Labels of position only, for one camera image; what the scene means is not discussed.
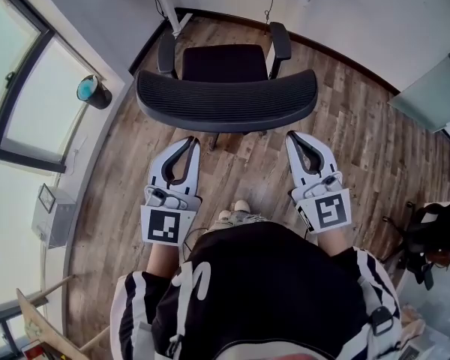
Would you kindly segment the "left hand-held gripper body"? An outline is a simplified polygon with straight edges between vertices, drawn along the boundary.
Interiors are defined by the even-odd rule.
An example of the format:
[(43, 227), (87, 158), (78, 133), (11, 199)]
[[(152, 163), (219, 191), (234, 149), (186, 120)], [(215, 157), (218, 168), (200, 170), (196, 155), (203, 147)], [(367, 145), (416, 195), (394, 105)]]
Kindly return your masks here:
[(201, 204), (199, 196), (147, 185), (145, 204), (140, 207), (142, 240), (180, 246), (190, 231)]

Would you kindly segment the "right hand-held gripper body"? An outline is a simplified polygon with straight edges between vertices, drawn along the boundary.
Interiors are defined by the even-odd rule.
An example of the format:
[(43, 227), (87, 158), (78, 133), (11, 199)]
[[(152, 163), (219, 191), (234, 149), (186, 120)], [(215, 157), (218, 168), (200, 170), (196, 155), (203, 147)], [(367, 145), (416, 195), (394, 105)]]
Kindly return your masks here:
[(314, 184), (291, 191), (295, 210), (311, 234), (319, 234), (351, 224), (350, 191), (342, 186), (340, 171)]

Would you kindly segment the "black office chair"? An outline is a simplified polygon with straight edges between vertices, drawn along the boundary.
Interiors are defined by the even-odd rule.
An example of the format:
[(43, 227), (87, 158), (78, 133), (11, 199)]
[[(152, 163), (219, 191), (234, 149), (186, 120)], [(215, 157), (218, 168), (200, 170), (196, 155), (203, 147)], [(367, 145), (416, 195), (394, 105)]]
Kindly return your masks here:
[(248, 134), (283, 127), (308, 117), (317, 104), (313, 70), (280, 77), (292, 55), (285, 26), (268, 26), (274, 59), (270, 68), (261, 46), (226, 44), (191, 47), (176, 72), (176, 39), (166, 33), (157, 52), (157, 73), (136, 76), (140, 109), (175, 128), (213, 134)]

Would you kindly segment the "person's left forearm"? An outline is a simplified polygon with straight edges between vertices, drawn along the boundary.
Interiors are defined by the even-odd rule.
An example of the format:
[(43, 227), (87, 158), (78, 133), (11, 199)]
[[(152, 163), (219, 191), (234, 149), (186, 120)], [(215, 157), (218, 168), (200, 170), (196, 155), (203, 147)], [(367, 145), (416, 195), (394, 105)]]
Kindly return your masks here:
[(176, 246), (153, 243), (146, 272), (171, 279), (179, 268), (179, 249)]

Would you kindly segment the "person's right forearm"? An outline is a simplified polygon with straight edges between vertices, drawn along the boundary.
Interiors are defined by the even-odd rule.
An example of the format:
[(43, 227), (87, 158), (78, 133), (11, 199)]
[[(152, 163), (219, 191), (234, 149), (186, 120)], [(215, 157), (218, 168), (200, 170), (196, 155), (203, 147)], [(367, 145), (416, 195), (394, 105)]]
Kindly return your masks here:
[(317, 244), (330, 257), (336, 256), (350, 247), (342, 228), (330, 229), (317, 235)]

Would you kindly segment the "person's camouflage trousers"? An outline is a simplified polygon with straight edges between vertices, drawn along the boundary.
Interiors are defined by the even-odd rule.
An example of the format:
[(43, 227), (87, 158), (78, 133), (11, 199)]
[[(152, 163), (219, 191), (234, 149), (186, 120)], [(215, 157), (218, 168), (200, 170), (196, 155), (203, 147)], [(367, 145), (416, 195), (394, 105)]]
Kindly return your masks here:
[(251, 214), (243, 211), (232, 211), (232, 216), (228, 221), (216, 220), (208, 229), (210, 233), (215, 230), (225, 230), (228, 228), (239, 227), (245, 224), (253, 224), (257, 222), (266, 222), (267, 218), (259, 214)]

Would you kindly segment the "black bin with blue bag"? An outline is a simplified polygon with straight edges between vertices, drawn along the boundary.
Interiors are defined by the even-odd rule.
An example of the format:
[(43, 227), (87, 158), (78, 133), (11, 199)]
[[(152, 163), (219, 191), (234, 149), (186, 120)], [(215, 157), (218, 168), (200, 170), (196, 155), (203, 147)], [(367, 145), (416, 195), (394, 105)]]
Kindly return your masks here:
[(76, 96), (80, 101), (98, 110), (106, 109), (112, 101), (111, 92), (94, 74), (86, 76), (79, 83)]

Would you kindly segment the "black swivel chair with clothes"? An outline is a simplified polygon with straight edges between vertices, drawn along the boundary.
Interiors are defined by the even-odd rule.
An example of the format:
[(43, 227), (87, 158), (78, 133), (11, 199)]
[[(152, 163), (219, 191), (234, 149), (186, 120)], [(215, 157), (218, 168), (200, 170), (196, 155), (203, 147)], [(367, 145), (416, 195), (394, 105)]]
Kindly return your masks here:
[(416, 282), (430, 290), (434, 286), (432, 268), (450, 266), (450, 204), (434, 202), (417, 208), (415, 203), (408, 202), (406, 207), (411, 209), (411, 215), (405, 227), (388, 216), (382, 218), (393, 226), (402, 241), (380, 262), (386, 264), (399, 257), (397, 267), (413, 273)]

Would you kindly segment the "person in black shirt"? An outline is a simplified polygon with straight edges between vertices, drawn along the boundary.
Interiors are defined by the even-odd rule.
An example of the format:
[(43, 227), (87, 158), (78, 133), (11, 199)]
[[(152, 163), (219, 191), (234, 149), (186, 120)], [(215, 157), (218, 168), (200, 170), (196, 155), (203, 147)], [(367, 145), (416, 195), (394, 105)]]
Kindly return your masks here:
[[(393, 327), (374, 336), (380, 306)], [(401, 312), (379, 261), (329, 256), (271, 221), (205, 232), (171, 279), (120, 277), (113, 360), (398, 360)]]

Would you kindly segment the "black harness buckle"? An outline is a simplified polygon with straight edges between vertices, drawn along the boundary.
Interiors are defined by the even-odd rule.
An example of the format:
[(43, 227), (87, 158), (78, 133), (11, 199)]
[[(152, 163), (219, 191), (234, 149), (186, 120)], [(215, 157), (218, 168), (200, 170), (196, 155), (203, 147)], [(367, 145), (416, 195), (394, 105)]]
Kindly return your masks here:
[(369, 316), (369, 320), (373, 335), (376, 337), (390, 331), (394, 324), (392, 314), (389, 309), (384, 306), (374, 309)]

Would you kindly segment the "frosted glass door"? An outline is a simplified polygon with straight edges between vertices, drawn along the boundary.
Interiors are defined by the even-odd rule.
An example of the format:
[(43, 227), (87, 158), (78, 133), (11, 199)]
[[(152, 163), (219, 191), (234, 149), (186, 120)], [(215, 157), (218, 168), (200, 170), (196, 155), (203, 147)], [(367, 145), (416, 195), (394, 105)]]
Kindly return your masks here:
[(430, 132), (450, 123), (450, 52), (389, 104)]

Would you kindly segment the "wooden easel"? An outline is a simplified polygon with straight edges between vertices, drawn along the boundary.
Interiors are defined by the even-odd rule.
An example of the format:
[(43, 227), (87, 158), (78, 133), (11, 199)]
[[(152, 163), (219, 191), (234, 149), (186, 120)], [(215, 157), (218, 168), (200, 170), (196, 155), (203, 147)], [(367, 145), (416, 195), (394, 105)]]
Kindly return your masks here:
[(89, 342), (78, 347), (54, 328), (35, 307), (35, 302), (45, 299), (49, 294), (76, 277), (75, 274), (69, 275), (31, 298), (25, 297), (22, 291), (16, 288), (16, 299), (24, 319), (25, 332), (31, 341), (39, 341), (41, 344), (46, 344), (53, 350), (60, 352), (67, 360), (90, 360), (87, 356), (88, 352), (96, 347), (105, 337), (110, 336), (109, 325)]

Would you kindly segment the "black framed window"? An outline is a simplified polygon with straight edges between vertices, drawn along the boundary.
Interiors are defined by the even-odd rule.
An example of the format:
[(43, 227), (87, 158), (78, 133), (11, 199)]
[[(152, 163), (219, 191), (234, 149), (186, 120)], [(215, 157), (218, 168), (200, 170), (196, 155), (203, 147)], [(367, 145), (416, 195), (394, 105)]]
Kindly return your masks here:
[(64, 173), (97, 74), (26, 0), (0, 0), (0, 161)]
[(21, 349), (29, 343), (24, 330), (18, 328), (22, 311), (15, 300), (0, 304), (0, 360), (23, 360)]

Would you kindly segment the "small red box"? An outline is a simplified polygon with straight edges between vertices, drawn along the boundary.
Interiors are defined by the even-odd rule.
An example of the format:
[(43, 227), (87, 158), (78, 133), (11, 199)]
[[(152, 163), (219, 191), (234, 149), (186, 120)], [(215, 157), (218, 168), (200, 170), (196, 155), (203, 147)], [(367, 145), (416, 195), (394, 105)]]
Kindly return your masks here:
[(30, 344), (22, 348), (25, 360), (48, 360), (43, 347), (40, 344)]

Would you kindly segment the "grey wall box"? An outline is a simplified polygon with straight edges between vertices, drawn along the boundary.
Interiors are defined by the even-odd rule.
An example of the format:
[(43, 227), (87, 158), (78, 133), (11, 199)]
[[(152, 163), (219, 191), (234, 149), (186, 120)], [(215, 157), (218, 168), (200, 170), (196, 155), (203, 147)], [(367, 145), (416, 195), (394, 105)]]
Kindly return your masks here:
[(55, 205), (48, 214), (37, 198), (31, 228), (46, 248), (53, 249), (67, 244), (77, 204), (61, 188), (50, 187), (49, 189), (56, 198)]

